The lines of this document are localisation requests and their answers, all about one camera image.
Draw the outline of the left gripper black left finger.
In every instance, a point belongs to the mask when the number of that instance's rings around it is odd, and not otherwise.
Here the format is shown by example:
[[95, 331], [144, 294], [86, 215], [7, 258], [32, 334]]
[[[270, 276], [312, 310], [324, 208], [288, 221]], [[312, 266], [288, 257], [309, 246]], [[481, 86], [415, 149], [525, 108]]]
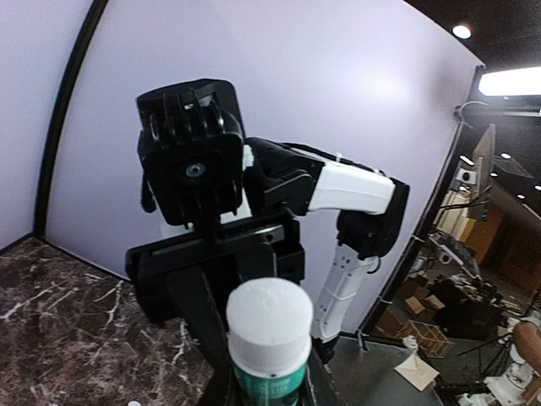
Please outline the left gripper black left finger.
[[202, 406], [238, 406], [239, 388], [231, 365], [213, 372], [202, 394]]

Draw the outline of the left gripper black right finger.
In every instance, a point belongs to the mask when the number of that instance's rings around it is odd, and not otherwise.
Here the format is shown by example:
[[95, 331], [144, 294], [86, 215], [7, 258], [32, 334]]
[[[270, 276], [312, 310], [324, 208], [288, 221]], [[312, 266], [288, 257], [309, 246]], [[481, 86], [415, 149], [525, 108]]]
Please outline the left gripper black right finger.
[[309, 406], [342, 406], [331, 374], [312, 350], [307, 361], [303, 384], [303, 404]]

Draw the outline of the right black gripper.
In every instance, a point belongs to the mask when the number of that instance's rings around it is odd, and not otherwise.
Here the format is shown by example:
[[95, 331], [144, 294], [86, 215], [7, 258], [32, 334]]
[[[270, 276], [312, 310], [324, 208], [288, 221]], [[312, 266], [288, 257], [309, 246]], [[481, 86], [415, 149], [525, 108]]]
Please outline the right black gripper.
[[191, 232], [133, 247], [124, 265], [148, 320], [182, 317], [210, 365], [221, 368], [228, 359], [221, 316], [231, 291], [262, 277], [303, 280], [300, 224], [290, 211], [244, 218], [210, 237]]

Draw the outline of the white green glue stick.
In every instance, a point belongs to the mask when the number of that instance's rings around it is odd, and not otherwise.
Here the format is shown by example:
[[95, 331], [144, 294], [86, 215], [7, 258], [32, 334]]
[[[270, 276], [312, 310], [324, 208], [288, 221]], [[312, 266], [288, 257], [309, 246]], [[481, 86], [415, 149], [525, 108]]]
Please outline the white green glue stick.
[[241, 404], [298, 404], [314, 317], [305, 291], [278, 277], [249, 280], [229, 295], [226, 316]]

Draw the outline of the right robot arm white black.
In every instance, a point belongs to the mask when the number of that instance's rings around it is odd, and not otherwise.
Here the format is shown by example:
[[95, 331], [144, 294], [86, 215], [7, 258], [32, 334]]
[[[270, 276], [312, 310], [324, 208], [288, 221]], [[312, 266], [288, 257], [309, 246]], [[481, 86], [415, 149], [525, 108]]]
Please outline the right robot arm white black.
[[306, 145], [227, 136], [145, 158], [142, 205], [162, 208], [176, 237], [134, 247], [125, 271], [148, 320], [182, 317], [215, 368], [227, 362], [225, 302], [242, 282], [305, 275], [299, 218], [336, 210], [336, 251], [316, 301], [311, 339], [330, 361], [363, 277], [400, 233], [407, 184]]

